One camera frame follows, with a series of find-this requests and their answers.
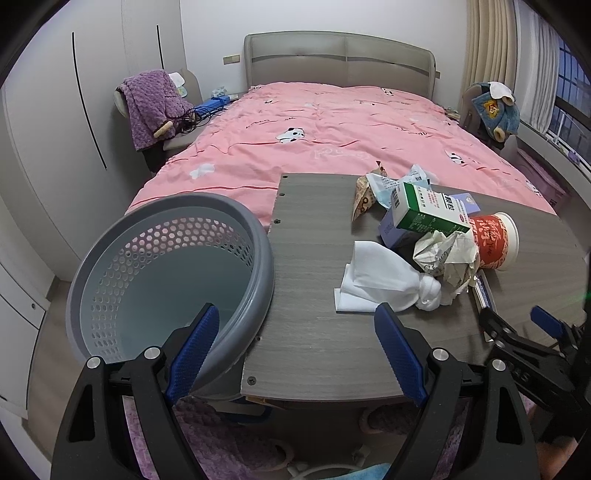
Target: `wardrobe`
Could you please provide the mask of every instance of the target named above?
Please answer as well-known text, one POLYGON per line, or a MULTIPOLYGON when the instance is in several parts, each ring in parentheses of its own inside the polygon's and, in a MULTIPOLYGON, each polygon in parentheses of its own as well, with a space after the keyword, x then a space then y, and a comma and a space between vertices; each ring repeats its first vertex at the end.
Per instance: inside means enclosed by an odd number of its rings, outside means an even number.
POLYGON ((113 92, 186 67, 180 15, 180 0, 70 0, 2 87, 0 196, 62 280, 150 178, 113 92))

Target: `white wardrobe door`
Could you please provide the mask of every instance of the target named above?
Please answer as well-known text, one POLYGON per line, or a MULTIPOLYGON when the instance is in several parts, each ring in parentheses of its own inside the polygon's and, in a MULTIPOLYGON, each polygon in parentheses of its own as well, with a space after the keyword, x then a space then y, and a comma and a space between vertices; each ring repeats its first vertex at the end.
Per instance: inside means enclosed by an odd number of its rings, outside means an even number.
POLYGON ((45 310, 12 279, 2 265, 0 265, 0 295, 30 323, 41 328, 45 310))
POLYGON ((38 330, 0 296, 0 397, 13 413, 27 415, 27 385, 38 330))
POLYGON ((179 0, 122 0, 121 15, 132 75, 162 68, 177 72, 187 67, 179 0))
POLYGON ((123 47, 121 0, 83 4, 74 31, 80 88, 100 154, 112 183, 129 206, 150 179, 144 156, 135 151, 129 120, 113 101, 115 89, 130 75, 123 47))
POLYGON ((5 84, 8 118, 23 168, 49 217, 80 258, 128 206, 99 156, 78 92, 72 32, 91 3, 66 4, 35 35, 5 84))

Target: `upholstered headboard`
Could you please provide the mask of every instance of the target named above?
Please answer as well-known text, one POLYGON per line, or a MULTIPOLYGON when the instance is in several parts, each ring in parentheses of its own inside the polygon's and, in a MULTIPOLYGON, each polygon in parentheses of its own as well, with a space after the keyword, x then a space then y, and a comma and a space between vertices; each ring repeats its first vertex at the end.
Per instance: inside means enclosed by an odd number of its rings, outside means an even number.
POLYGON ((372 85, 431 99, 435 57, 423 48, 352 33, 290 31, 247 35, 248 86, 273 82, 372 85))

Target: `gray laundry basket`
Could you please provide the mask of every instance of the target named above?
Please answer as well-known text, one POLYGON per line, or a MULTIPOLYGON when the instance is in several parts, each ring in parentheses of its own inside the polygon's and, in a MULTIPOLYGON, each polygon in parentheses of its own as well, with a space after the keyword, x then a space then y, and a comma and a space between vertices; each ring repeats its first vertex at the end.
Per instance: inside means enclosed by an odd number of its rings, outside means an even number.
POLYGON ((126 215, 92 247, 70 288, 67 334, 81 363, 125 361, 162 345, 211 302, 220 331, 198 389, 244 354, 273 287, 271 245, 250 210, 212 193, 169 196, 126 215))

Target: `bed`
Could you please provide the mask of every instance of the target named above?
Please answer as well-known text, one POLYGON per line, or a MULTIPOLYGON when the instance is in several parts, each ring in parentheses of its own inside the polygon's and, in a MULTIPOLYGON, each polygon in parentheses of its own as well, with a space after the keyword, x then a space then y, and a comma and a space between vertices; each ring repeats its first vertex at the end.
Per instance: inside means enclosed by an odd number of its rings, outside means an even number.
POLYGON ((282 174, 360 176, 379 161, 392 178, 419 164, 438 184, 554 213, 523 174, 431 101, 428 50, 365 35, 278 32, 248 35, 245 61, 248 93, 172 157, 130 210, 213 192, 243 203, 267 228, 282 174))

